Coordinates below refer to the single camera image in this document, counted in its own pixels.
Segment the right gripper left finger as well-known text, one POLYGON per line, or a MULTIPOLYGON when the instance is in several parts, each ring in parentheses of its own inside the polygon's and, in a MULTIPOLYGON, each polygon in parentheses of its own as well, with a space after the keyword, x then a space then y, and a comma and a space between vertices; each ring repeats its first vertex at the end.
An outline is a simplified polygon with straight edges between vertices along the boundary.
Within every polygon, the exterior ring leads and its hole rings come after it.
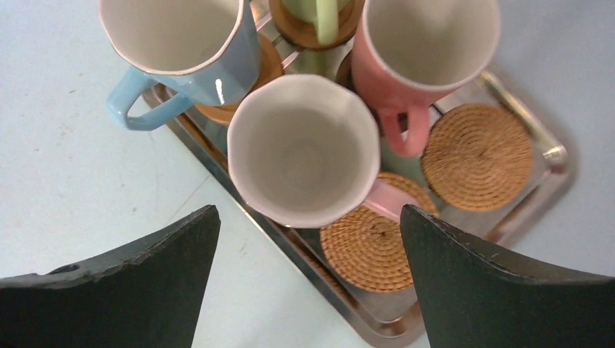
POLYGON ((45 275, 1 280, 3 347, 190 347, 220 233, 213 205, 45 275))

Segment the light wood coaster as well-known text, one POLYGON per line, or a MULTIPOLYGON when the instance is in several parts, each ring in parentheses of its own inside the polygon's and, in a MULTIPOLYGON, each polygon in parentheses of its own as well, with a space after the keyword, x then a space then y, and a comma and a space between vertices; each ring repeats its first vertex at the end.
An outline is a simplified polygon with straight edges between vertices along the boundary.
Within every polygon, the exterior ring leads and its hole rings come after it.
MULTIPOLYGON (((359 23, 359 19, 363 11, 363 6, 365 2, 361 0, 349 0, 349 1, 354 1, 354 3, 350 9, 346 9, 341 13, 340 18, 342 19, 342 24, 340 25, 338 41, 334 43, 333 45, 325 46, 325 47, 321 47, 317 49, 312 49, 312 50, 324 50, 324 49, 333 48, 335 46, 339 46, 343 44, 344 42, 348 41, 354 35, 356 28, 358 26, 358 23, 359 23)), ((300 46, 298 43, 296 43, 296 41, 293 38, 290 37, 291 18, 289 14, 286 12, 286 10, 283 9, 281 2, 282 2, 281 0, 270 0, 268 2, 273 21, 278 31, 282 34, 283 37, 285 37, 288 41, 290 41, 294 45, 305 48, 305 49, 311 49, 311 48, 300 46)))
MULTIPOLYGON (((248 94, 258 90, 284 74, 282 60, 272 42, 262 33, 258 34, 258 38, 261 52, 260 75, 248 94)), ((219 107, 196 104, 195 107, 208 119, 221 125, 228 125, 241 102, 242 100, 219 107)))

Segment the dark wood coaster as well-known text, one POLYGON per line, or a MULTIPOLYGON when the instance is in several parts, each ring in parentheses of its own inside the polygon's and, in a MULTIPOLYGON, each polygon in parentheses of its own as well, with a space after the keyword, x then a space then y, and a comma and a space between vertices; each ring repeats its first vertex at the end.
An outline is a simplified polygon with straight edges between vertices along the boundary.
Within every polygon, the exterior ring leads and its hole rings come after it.
POLYGON ((346 89, 355 92, 355 87, 352 81, 351 57, 351 52, 349 52, 340 62, 337 69, 335 82, 340 86, 343 86, 346 89))

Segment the green cup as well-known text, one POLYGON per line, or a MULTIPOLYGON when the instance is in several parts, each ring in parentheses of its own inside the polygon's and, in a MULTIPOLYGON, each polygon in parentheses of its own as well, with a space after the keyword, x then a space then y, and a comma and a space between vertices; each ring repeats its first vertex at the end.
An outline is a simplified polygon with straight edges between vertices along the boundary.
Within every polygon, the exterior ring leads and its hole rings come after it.
POLYGON ((291 34, 300 46, 317 49, 338 41, 341 13, 354 1, 282 1, 291 18, 291 34))

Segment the blue mug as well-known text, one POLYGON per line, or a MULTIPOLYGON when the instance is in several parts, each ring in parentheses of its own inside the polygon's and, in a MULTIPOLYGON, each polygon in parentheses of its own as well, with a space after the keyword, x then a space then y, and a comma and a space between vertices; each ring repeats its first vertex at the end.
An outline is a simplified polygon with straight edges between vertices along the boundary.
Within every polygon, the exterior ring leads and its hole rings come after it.
POLYGON ((112 48, 130 64, 106 101, 130 131, 153 131, 194 104, 239 102, 259 78, 248 1, 103 0, 98 10, 112 48))

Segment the pink cup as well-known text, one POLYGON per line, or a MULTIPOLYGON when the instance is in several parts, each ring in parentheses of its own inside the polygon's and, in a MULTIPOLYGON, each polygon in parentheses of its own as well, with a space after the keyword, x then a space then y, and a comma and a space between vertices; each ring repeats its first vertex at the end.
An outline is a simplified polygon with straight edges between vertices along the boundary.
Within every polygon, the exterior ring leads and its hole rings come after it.
POLYGON ((377 113, 389 147, 424 150, 429 108, 474 79, 501 32, 493 0, 367 1, 351 52, 356 93, 377 113))
POLYGON ((398 221, 417 204, 379 179, 379 131, 364 102, 319 75, 285 75, 247 96, 227 147, 241 198, 285 226, 320 228, 359 206, 398 221))

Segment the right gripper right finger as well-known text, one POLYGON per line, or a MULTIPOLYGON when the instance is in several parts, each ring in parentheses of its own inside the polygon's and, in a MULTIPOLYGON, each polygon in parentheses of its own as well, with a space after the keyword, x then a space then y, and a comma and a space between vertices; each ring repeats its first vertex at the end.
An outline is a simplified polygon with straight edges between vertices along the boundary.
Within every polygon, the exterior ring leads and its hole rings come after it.
POLYGON ((612 347, 614 279, 552 265, 414 205, 400 230, 432 347, 612 347))

